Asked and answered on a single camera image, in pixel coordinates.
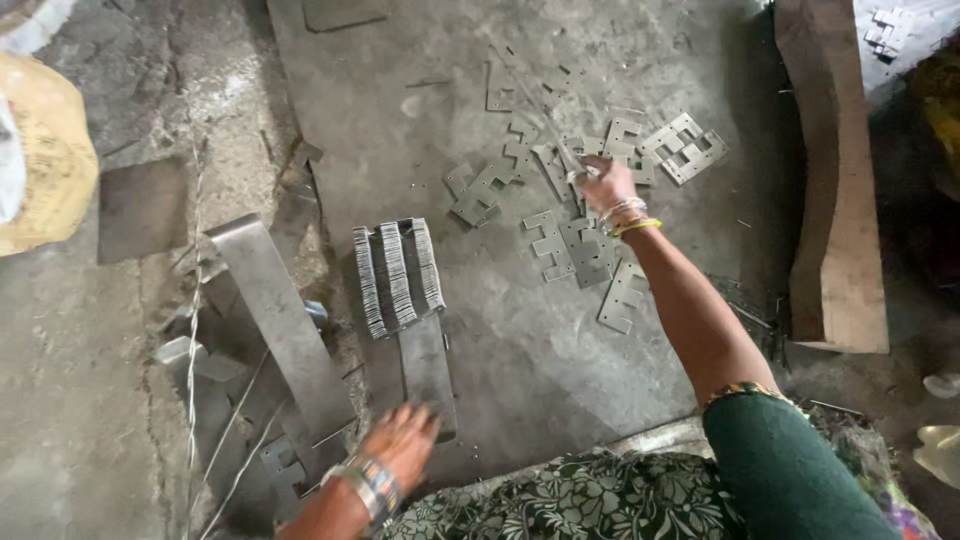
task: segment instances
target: bracelet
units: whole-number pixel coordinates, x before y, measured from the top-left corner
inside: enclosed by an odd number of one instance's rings
[[[659,219],[644,219],[628,225],[624,225],[623,227],[618,227],[615,231],[610,233],[610,236],[614,238],[619,238],[626,231],[632,231],[634,229],[642,229],[644,227],[656,227],[659,229],[660,225],[663,225],[663,222],[660,221]]]
[[[614,227],[611,227],[608,221],[617,214],[623,213],[629,210],[637,210],[643,214],[647,213],[647,204],[640,199],[639,197],[631,197],[625,201],[621,201],[612,207],[605,209],[597,217],[596,228],[603,234],[611,234]]]
[[[370,513],[371,526],[378,528],[394,515],[400,503],[396,478],[378,460],[355,455],[340,465],[334,465],[320,481],[320,486],[334,477],[344,479],[353,488]]]

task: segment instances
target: forearm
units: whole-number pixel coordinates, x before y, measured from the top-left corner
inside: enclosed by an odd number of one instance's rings
[[[349,540],[370,523],[370,513],[343,479],[330,479],[277,540]]]
[[[707,278],[658,229],[627,231],[654,293],[660,322],[697,400],[722,386],[749,380],[776,390],[766,359]]]

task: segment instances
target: wooden board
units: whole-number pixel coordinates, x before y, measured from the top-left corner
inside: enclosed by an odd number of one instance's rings
[[[889,351],[874,172],[851,0],[780,0],[777,46],[806,145],[804,226],[790,275],[793,339]]]

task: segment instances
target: woman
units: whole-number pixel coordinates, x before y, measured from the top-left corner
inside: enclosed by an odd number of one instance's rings
[[[935,538],[922,515],[888,521],[827,442],[778,392],[739,320],[647,215],[624,165],[599,158],[578,184],[598,226],[636,253],[670,342],[704,408],[716,463],[685,454],[594,451],[471,499],[414,503],[382,538]],[[356,537],[417,485],[438,429],[425,406],[388,412],[355,458],[327,475],[284,540]]]

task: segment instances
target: woman's right hand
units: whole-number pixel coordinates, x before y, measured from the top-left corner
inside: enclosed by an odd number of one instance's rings
[[[596,156],[587,156],[584,158],[584,165],[594,167],[599,171],[597,176],[581,174],[577,177],[577,188],[584,194],[587,204],[597,213],[603,213],[606,209],[611,209],[636,197],[634,175],[623,163]],[[629,223],[646,218],[646,212],[631,209],[612,216],[611,224],[616,227],[620,223]]]

